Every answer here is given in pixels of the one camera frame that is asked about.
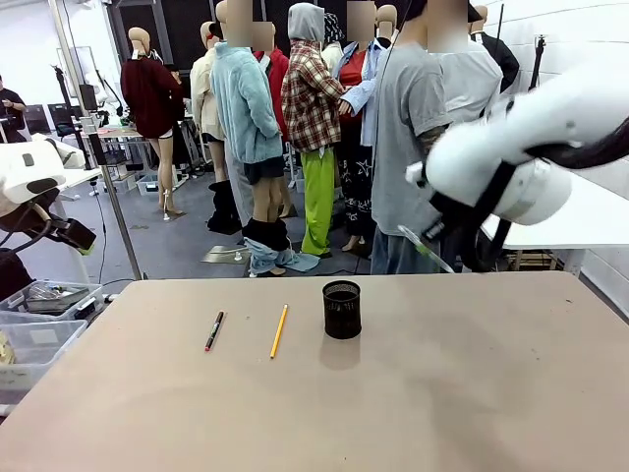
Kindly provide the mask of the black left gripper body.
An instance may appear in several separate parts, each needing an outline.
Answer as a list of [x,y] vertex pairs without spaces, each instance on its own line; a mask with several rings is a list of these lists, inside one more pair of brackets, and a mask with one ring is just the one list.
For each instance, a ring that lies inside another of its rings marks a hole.
[[96,240],[93,231],[73,218],[53,219],[47,237],[76,250],[90,250]]

